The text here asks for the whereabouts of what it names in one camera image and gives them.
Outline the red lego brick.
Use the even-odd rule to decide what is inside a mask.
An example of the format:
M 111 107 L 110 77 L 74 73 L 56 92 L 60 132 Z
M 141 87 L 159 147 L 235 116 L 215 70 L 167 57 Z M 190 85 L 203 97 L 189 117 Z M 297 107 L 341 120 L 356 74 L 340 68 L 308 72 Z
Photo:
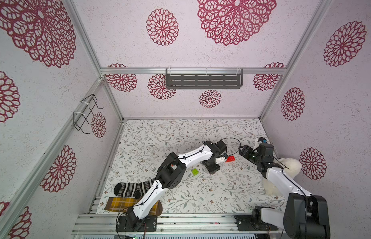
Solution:
M 235 161 L 235 157 L 232 155 L 232 156 L 229 156 L 226 160 L 226 162 L 234 162 Z

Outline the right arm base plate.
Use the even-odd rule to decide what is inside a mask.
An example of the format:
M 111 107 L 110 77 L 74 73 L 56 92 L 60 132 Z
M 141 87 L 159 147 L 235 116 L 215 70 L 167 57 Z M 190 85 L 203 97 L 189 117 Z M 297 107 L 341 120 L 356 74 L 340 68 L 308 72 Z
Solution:
M 258 215 L 235 215 L 239 231 L 278 231 L 279 229 L 271 224 L 264 223 Z

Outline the green lego brick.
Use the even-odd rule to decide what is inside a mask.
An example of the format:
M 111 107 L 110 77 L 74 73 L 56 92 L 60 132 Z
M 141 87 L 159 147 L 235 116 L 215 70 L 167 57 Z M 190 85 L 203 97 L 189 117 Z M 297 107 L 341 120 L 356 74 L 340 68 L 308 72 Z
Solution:
M 196 176 L 196 175 L 199 174 L 199 171 L 196 168 L 193 169 L 191 172 L 192 172 L 193 176 Z

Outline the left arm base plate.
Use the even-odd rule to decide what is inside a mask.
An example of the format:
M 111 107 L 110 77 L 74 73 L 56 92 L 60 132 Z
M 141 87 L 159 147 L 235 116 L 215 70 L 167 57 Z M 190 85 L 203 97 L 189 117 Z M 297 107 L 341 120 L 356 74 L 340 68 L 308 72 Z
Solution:
M 116 223 L 116 232 L 155 232 L 157 216 L 147 216 L 144 219 L 132 219 L 130 216 L 119 216 Z

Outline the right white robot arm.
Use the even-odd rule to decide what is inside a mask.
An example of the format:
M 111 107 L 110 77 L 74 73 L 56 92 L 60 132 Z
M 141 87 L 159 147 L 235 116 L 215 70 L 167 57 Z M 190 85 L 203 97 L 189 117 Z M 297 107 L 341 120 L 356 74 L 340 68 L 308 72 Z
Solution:
M 326 199 L 304 189 L 287 174 L 286 166 L 273 161 L 273 145 L 263 142 L 257 148 L 244 145 L 239 147 L 238 152 L 255 164 L 264 178 L 273 183 L 287 200 L 284 212 L 256 206 L 247 217 L 253 228 L 268 230 L 274 226 L 283 230 L 291 239 L 331 237 Z

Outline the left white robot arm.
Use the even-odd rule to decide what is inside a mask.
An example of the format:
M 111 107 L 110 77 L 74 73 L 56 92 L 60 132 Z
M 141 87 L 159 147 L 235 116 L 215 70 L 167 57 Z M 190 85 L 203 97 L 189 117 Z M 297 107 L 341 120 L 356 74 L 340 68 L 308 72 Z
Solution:
M 219 164 L 227 159 L 226 151 L 226 144 L 220 140 L 217 143 L 205 141 L 202 146 L 184 154 L 170 153 L 159 167 L 153 185 L 137 204 L 127 209 L 126 216 L 131 220 L 146 218 L 156 202 L 179 185 L 190 167 L 201 163 L 209 174 L 215 174 L 220 170 Z

